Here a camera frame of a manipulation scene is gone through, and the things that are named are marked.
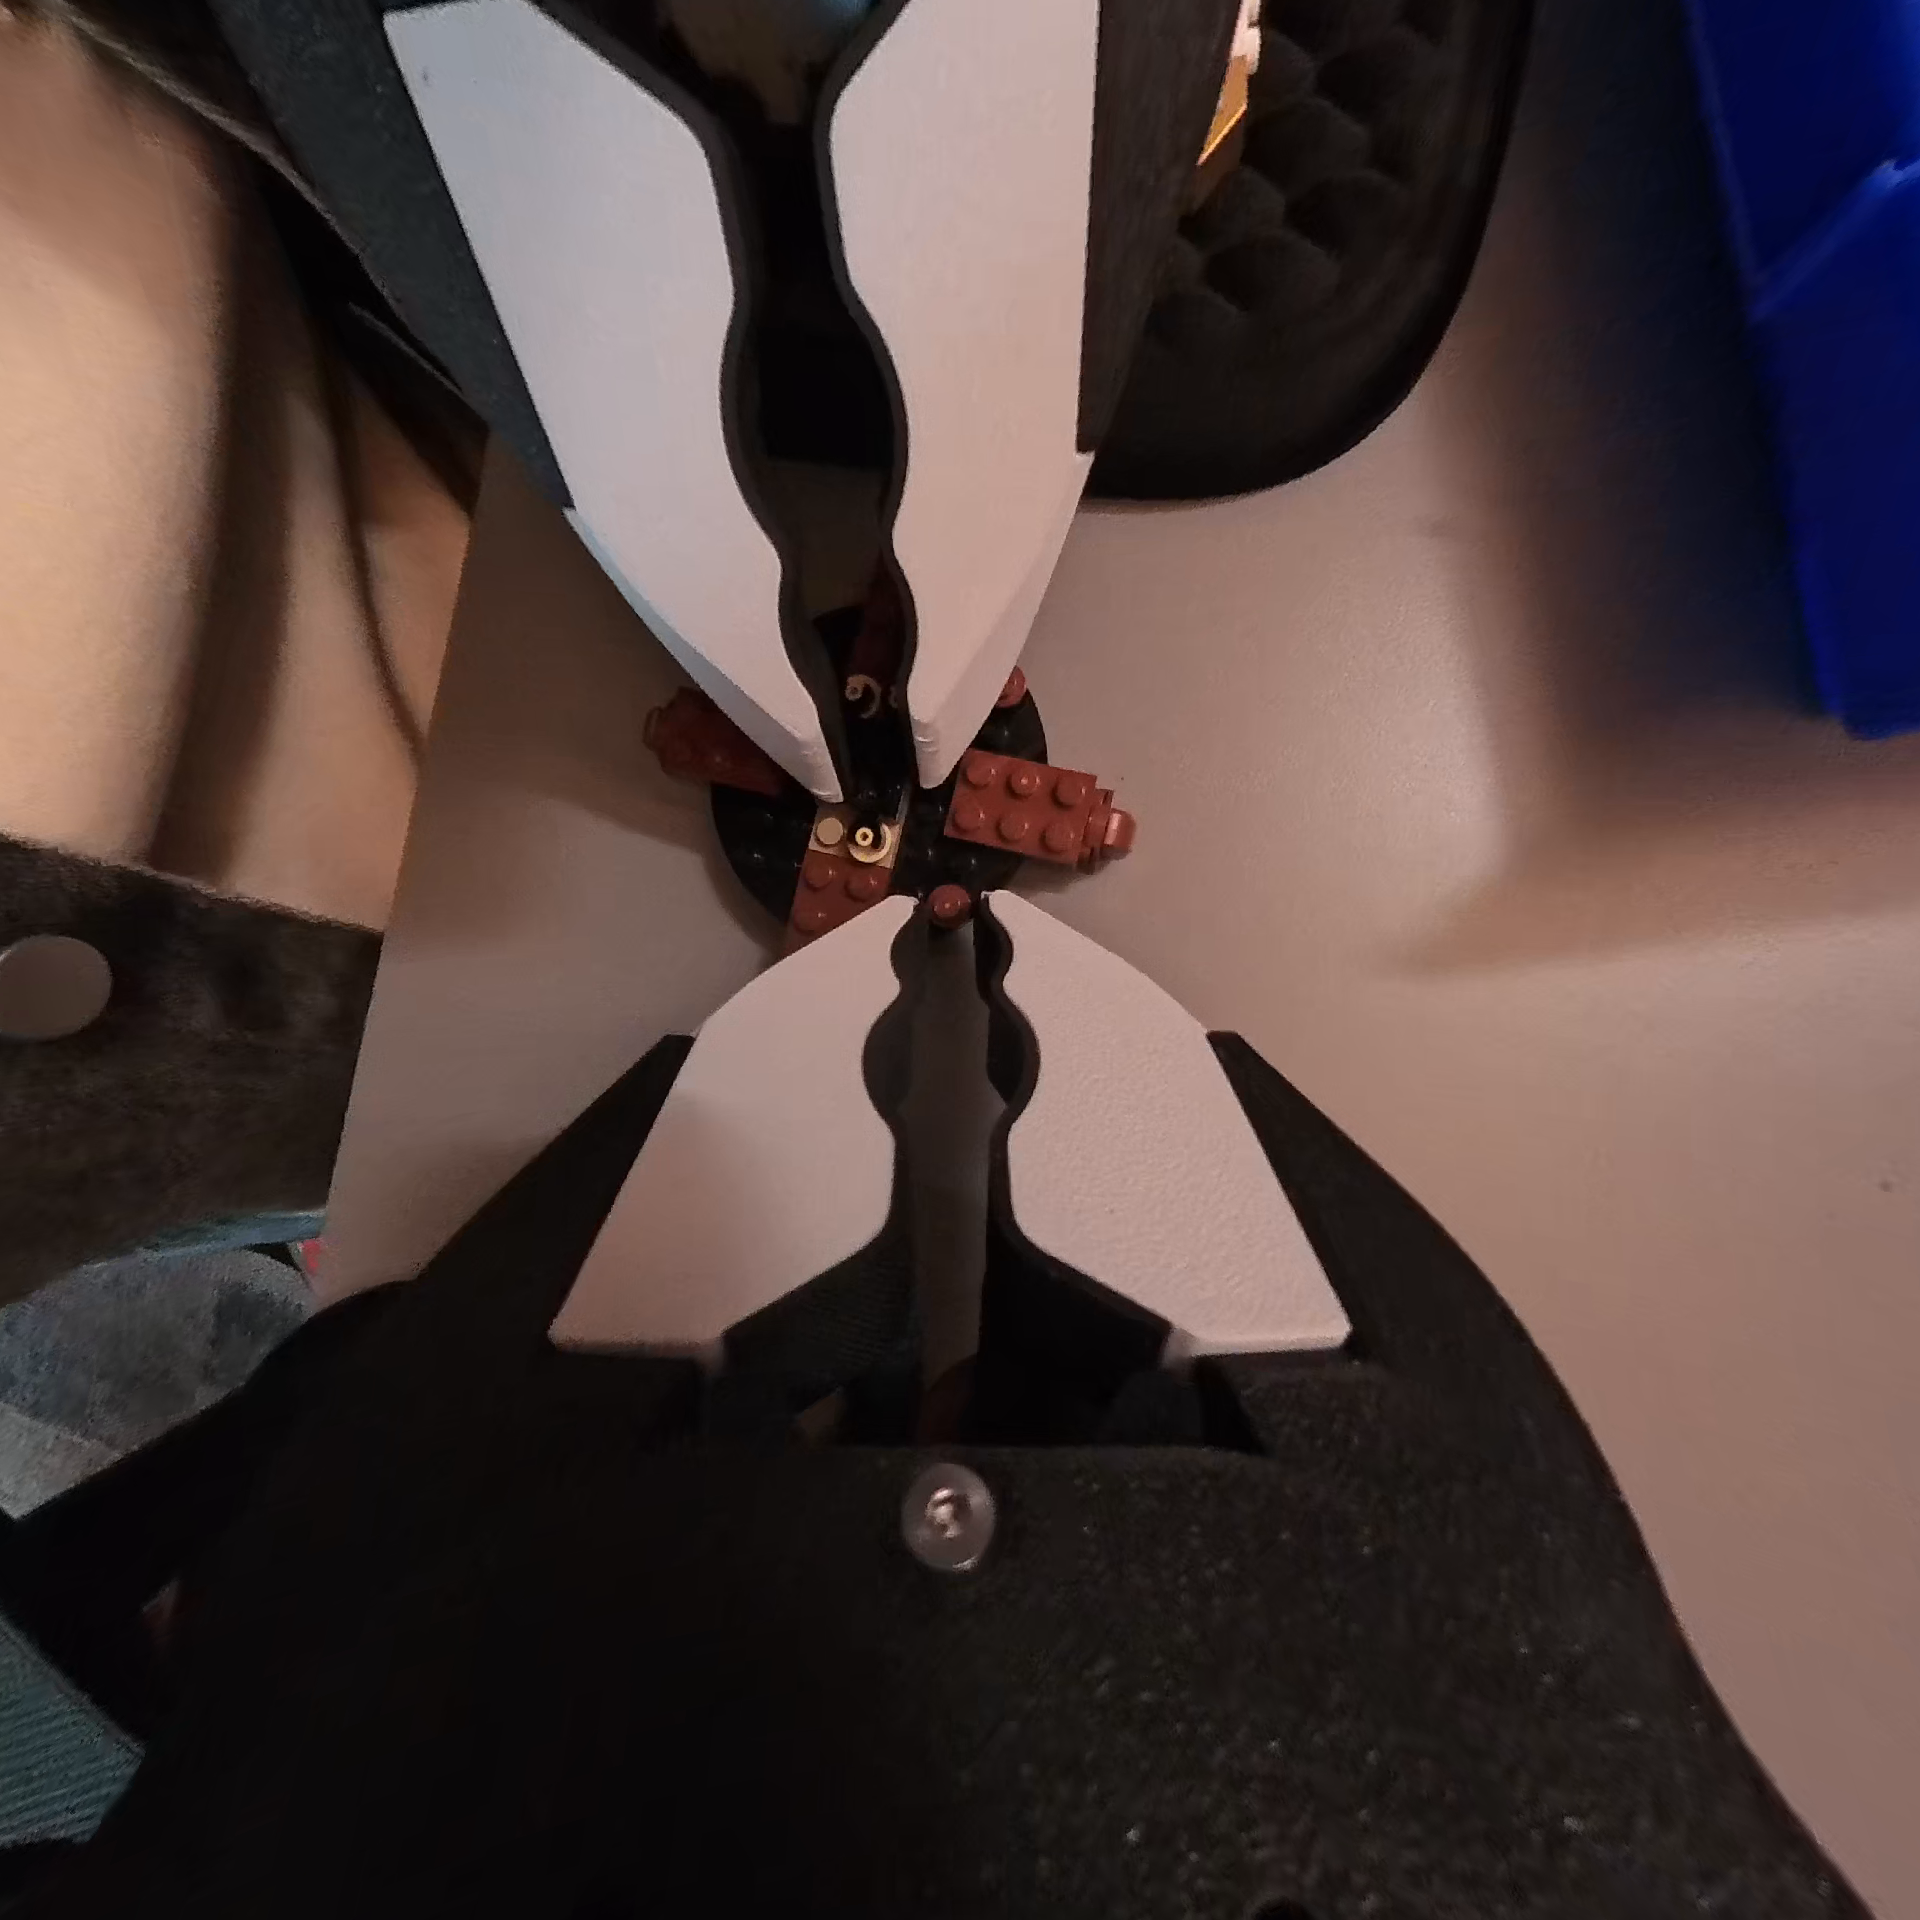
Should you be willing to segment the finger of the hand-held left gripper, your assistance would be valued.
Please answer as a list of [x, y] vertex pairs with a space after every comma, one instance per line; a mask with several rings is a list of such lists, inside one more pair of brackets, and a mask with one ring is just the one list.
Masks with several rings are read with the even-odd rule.
[[568, 8], [384, 15], [565, 520], [691, 678], [843, 802], [828, 672], [745, 443], [748, 232], [702, 101]]
[[896, 397], [904, 720], [941, 786], [1021, 666], [1092, 468], [1092, 0], [877, 8], [817, 133], [835, 276]]

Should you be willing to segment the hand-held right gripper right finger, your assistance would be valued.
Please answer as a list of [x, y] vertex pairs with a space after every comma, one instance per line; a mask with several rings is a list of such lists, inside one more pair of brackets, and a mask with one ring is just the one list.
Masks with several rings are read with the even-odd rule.
[[996, 1185], [1021, 1250], [1143, 1309], [1179, 1360], [1349, 1342], [1186, 1004], [1007, 892], [984, 901], [984, 997], [1009, 1061]]

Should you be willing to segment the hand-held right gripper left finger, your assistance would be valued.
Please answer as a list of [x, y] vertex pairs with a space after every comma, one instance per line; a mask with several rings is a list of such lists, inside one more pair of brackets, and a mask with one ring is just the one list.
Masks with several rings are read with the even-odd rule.
[[560, 1351], [710, 1360], [758, 1309], [877, 1242], [896, 1128], [871, 1039], [898, 997], [889, 894], [724, 997], [565, 1292]]

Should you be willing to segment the yellow tan lego plate build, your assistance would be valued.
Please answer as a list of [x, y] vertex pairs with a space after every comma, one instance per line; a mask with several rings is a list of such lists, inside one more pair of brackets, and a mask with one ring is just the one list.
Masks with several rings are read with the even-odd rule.
[[1249, 78], [1259, 67], [1259, 0], [1239, 0], [1234, 12], [1234, 43], [1227, 43], [1227, 67], [1213, 101], [1213, 123], [1198, 154], [1198, 173], [1226, 160], [1243, 114], [1249, 114]]

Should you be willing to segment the blue bin with lego pieces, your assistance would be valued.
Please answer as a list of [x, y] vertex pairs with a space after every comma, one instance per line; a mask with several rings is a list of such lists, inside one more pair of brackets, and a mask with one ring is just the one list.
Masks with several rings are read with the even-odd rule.
[[1920, 8], [1691, 0], [1815, 701], [1920, 720]]

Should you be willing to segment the round brown orange lego build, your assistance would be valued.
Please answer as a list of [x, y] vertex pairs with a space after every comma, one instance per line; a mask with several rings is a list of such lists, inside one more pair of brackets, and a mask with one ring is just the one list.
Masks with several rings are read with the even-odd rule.
[[916, 776], [904, 736], [904, 612], [875, 579], [860, 608], [817, 619], [835, 672], [853, 776], [843, 802], [807, 795], [702, 689], [674, 689], [644, 716], [644, 744], [669, 781], [702, 786], [734, 878], [784, 927], [784, 952], [821, 942], [884, 894], [927, 901], [965, 883], [975, 901], [1021, 870], [1092, 873], [1135, 846], [1135, 814], [1084, 771], [1046, 759], [1025, 672], [1009, 672], [957, 771]]

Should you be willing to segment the person's beige shirt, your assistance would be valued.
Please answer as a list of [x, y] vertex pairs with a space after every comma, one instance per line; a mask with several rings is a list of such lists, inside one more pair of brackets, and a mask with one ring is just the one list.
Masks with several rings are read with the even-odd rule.
[[179, 78], [165, 8], [7, 8], [0, 824], [376, 933], [478, 443]]

